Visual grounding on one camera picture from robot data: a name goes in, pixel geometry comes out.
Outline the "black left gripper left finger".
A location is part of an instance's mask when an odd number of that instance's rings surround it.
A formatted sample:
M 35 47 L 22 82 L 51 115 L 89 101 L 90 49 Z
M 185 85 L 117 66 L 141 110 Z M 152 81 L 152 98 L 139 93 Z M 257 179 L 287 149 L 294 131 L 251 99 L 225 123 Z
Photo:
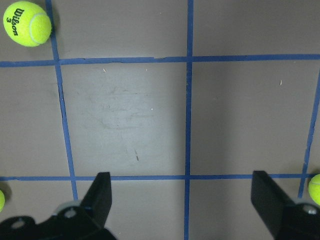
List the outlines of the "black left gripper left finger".
M 80 203 L 80 207 L 101 228 L 105 227 L 111 210 L 111 175 L 99 172 Z

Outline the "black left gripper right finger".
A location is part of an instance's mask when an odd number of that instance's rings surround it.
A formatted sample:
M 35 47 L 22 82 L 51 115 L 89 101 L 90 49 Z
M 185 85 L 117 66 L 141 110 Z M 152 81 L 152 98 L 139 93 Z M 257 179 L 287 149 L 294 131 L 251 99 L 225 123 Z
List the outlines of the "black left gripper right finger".
M 290 240 L 289 217 L 296 203 L 263 170 L 252 173 L 251 203 L 275 240 Z

